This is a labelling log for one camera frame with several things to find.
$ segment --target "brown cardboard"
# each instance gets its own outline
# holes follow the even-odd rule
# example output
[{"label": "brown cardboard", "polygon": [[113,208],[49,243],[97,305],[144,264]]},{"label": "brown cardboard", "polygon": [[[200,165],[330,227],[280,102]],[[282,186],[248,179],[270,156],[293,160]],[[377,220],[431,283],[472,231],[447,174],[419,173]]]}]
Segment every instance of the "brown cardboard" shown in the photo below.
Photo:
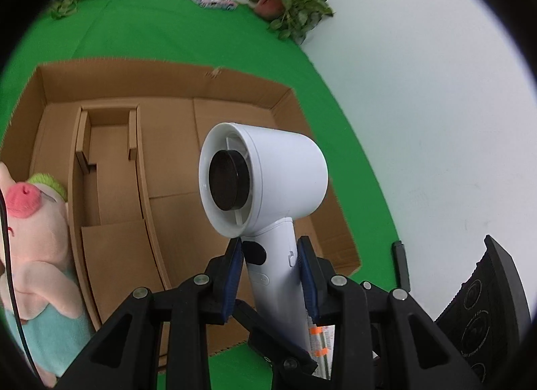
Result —
[{"label": "brown cardboard", "polygon": [[[292,90],[241,72],[109,59],[36,69],[0,159],[17,180],[46,172],[67,187],[75,268],[95,328],[136,287],[173,288],[225,251],[228,239],[203,211],[198,162],[209,130],[226,121],[312,137]],[[295,233],[310,236],[336,271],[360,266],[331,185]],[[253,305],[245,268],[238,297]],[[209,326],[207,337],[212,354],[247,333],[232,320]]]}]

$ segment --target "green surface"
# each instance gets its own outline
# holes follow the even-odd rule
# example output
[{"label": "green surface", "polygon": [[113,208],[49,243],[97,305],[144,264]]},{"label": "green surface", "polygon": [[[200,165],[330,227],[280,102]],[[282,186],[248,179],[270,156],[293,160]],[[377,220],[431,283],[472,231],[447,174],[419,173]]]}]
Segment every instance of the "green surface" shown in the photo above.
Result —
[{"label": "green surface", "polygon": [[[209,10],[189,0],[82,0],[70,18],[43,17],[3,74],[0,130],[38,63],[93,56],[228,67],[293,87],[358,245],[362,269],[353,278],[386,290],[395,287],[390,247],[397,233],[353,130],[300,48],[277,40],[249,8]],[[246,346],[211,358],[210,366],[216,390],[270,388],[269,368]]]}]

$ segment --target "pig plush toy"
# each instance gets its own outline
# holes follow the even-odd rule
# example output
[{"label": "pig plush toy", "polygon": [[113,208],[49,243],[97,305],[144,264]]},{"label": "pig plush toy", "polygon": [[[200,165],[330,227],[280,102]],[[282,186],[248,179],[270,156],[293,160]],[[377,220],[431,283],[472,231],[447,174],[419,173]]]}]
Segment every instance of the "pig plush toy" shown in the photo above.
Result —
[{"label": "pig plush toy", "polygon": [[[0,189],[22,328],[42,381],[53,387],[91,336],[71,263],[66,192],[45,174],[15,182],[4,163]],[[0,248],[5,264],[4,247]],[[7,325],[22,349],[5,274],[0,277],[0,296]]]}]

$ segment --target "plant pot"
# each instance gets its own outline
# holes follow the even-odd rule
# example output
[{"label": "plant pot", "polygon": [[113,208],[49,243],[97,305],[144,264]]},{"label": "plant pot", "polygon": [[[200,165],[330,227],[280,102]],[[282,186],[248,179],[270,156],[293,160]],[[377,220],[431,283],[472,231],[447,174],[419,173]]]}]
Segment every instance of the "plant pot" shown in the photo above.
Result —
[{"label": "plant pot", "polygon": [[264,20],[273,21],[283,15],[285,8],[281,0],[259,0],[253,12]]}]

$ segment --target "pig arm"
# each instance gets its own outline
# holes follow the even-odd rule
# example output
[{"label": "pig arm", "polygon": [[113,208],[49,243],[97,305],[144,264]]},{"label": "pig arm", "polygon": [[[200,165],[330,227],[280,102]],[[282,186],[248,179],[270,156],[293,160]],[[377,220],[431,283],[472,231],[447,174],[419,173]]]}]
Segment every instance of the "pig arm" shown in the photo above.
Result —
[{"label": "pig arm", "polygon": [[13,276],[13,284],[19,292],[41,296],[66,317],[79,318],[83,313],[79,288],[52,264],[23,264]]},{"label": "pig arm", "polygon": [[[7,276],[5,273],[0,276],[0,298],[2,299],[4,308],[13,312],[9,287],[7,287]],[[15,290],[15,300],[17,301],[20,318],[23,320],[31,320],[37,317],[48,304],[45,298],[42,298],[41,296],[21,293],[17,290]]]}]

